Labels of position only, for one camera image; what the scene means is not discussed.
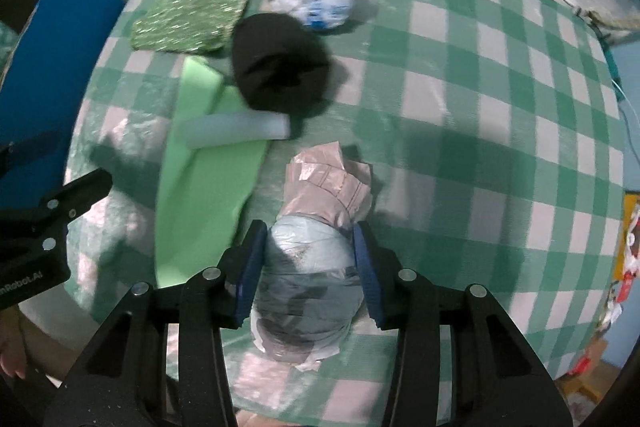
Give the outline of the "person's hand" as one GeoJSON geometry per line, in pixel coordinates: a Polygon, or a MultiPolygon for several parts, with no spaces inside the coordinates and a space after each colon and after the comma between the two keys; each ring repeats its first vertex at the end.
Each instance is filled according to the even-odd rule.
{"type": "Polygon", "coordinates": [[[24,379],[27,357],[20,318],[20,310],[15,307],[1,311],[0,363],[4,375],[24,379]]]}

